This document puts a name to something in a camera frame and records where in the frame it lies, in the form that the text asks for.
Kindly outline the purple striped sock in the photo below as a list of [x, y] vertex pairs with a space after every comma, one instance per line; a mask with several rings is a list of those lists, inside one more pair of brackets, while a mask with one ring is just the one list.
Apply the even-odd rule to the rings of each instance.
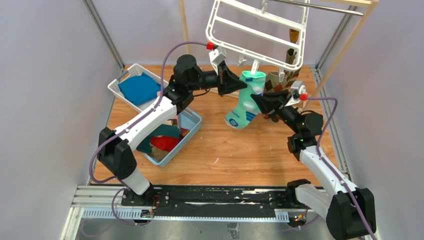
[[184, 138], [188, 133], [190, 132], [190, 130], [189, 129], [186, 129], [186, 128], [180, 128], [180, 132], [179, 132], [179, 134], [180, 134], [180, 136], [182, 137], [182, 138]]

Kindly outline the olive striped sock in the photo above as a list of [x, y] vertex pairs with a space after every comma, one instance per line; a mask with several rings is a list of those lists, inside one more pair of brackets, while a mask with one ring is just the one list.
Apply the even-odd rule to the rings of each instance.
[[289, 29], [289, 40], [291, 43], [296, 44], [299, 40], [300, 32], [296, 29]]
[[295, 65], [296, 60], [297, 60], [297, 51], [296, 51], [295, 49], [293, 49], [293, 48], [289, 48], [289, 49], [286, 51], [286, 58], [285, 58], [285, 62], [286, 62], [288, 65]]

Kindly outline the beige sock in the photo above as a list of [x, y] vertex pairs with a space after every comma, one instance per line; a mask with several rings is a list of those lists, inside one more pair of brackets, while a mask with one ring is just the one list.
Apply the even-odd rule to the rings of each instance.
[[150, 144], [165, 152], [171, 152], [180, 142], [179, 138], [169, 136], [154, 136], [150, 140]]

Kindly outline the argyle patterned sock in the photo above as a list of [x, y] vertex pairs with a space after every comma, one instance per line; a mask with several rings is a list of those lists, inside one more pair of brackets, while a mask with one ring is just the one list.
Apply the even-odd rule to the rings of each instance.
[[277, 71], [270, 71], [266, 75], [264, 90], [266, 93], [278, 93], [289, 88], [287, 79], [280, 80], [280, 74]]

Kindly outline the teal and white sock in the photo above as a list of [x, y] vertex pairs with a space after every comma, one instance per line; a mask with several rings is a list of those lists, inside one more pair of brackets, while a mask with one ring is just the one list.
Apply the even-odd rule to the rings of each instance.
[[236, 107], [225, 117], [227, 125], [234, 129], [243, 129], [261, 112], [251, 95], [262, 96], [267, 74], [262, 71], [243, 71], [239, 80], [247, 84], [239, 91]]

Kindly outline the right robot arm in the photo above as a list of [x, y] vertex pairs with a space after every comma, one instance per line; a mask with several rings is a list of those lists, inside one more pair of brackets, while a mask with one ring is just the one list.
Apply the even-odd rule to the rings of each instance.
[[289, 184], [293, 190], [285, 195], [286, 203], [294, 209], [305, 205], [325, 219], [326, 226], [336, 240], [349, 240], [362, 236], [376, 239], [376, 212], [373, 193], [359, 188], [345, 177], [324, 154], [320, 143], [329, 121], [315, 111], [298, 112], [289, 104], [289, 98], [299, 101], [319, 101], [306, 93], [283, 92], [252, 94], [251, 98], [261, 113], [276, 117], [294, 134], [287, 139], [287, 147], [298, 161], [318, 179], [324, 191], [306, 180]]

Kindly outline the white clip sock hanger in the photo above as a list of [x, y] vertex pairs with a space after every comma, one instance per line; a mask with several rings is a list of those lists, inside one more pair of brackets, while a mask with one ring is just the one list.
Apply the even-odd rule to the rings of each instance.
[[[261, 9], [255, 8], [237, 0], [215, 0], [213, 2], [210, 17], [208, 19], [208, 23], [205, 29], [206, 39], [216, 46], [239, 54], [241, 58], [251, 58], [256, 61], [256, 64], [264, 63], [278, 67], [283, 71], [286, 70], [295, 72], [299, 70], [304, 63], [305, 37], [310, 9], [310, 1], [285, 0], [284, 3], [289, 5], [300, 5], [299, 8], [302, 10], [302, 13], [299, 21], [293, 21], [268, 12], [268, 2], [266, 0], [262, 1]], [[223, 16], [219, 16], [219, 10], [222, 7], [229, 7], [231, 9], [240, 11], [243, 14], [252, 16], [258, 20], [263, 20], [268, 23], [276, 24], [278, 27], [286, 27], [288, 29], [296, 30], [298, 31], [298, 39], [296, 42], [291, 42], [289, 38], [273, 36], [269, 33], [264, 32], [263, 30], [255, 29], [252, 26], [247, 26], [245, 23], [237, 23]], [[293, 49], [295, 53], [295, 59], [292, 63], [289, 63], [285, 59], [280, 60], [277, 59], [277, 57], [269, 56], [269, 54], [259, 53], [252, 47], [243, 47], [239, 44], [230, 43], [227, 40], [219, 39], [215, 34], [215, 26], [217, 24], [222, 24], [232, 30], [237, 30], [242, 33], [245, 33], [249, 35], [250, 38], [258, 37], [273, 44]]]

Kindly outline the dark green sock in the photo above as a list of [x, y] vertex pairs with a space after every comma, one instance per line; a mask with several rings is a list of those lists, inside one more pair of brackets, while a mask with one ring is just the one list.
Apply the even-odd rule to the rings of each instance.
[[151, 138], [162, 136], [179, 138], [180, 141], [180, 128], [173, 125], [161, 124], [141, 141], [141, 143], [136, 147], [136, 150], [145, 154], [151, 154], [153, 149], [153, 146], [150, 144]]

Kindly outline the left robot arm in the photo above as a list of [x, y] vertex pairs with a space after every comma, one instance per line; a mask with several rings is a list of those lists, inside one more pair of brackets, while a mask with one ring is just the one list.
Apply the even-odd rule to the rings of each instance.
[[194, 91], [217, 88], [221, 95], [226, 95], [247, 86], [225, 61], [215, 70], [203, 71], [193, 55], [182, 55], [173, 67], [167, 87], [148, 110], [115, 130], [106, 127], [100, 132], [95, 157], [134, 192], [139, 205], [148, 206], [154, 199], [152, 184], [137, 169], [134, 149], [164, 121], [181, 113], [194, 100]]

